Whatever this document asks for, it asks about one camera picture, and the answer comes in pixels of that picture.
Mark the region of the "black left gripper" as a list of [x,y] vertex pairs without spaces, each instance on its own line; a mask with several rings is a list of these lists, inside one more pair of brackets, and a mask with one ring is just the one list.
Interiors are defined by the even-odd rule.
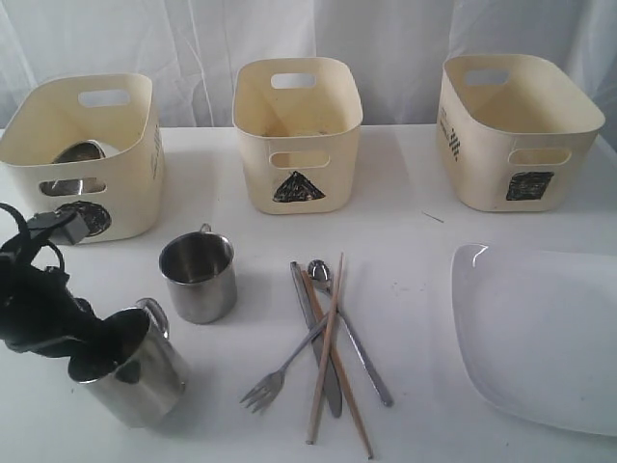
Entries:
[[1,247],[1,341],[15,353],[50,358],[73,355],[67,372],[78,383],[115,373],[143,342],[145,313],[110,315],[92,343],[92,307],[67,289],[69,275],[58,247],[50,242],[44,245],[58,259],[45,269],[32,264],[39,245],[29,247],[14,236]]

